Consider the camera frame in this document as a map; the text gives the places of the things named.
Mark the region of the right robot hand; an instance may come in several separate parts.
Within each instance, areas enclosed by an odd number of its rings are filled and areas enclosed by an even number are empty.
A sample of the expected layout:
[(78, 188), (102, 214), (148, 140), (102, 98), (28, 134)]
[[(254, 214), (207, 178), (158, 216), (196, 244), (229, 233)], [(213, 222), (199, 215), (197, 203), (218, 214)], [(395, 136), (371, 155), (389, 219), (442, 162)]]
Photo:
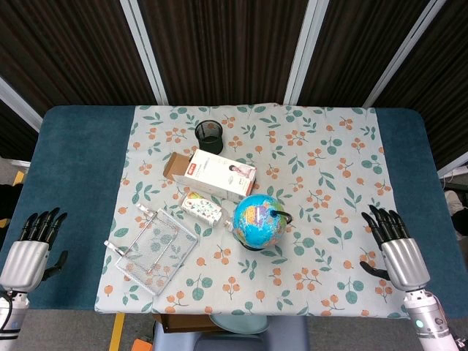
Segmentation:
[(382, 254), (384, 269), (377, 269), (364, 261), (362, 269), (372, 276), (390, 281), (404, 292), (421, 290), (430, 281), (429, 271), (418, 244), (411, 238), (403, 219), (393, 210), (369, 206), (371, 214), (363, 212), (374, 240)]

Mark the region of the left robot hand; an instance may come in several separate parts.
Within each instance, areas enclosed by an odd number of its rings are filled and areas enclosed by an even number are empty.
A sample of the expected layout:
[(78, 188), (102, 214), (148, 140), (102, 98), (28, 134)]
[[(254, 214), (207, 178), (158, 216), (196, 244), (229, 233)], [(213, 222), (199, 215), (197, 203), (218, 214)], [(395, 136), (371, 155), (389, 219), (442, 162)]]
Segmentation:
[(25, 221), (19, 239), (7, 255), (1, 272), (1, 286), (11, 293), (29, 293), (41, 282), (60, 273), (68, 251), (61, 252), (55, 265), (47, 267), (50, 251), (67, 213), (58, 208), (41, 214), (33, 213)]

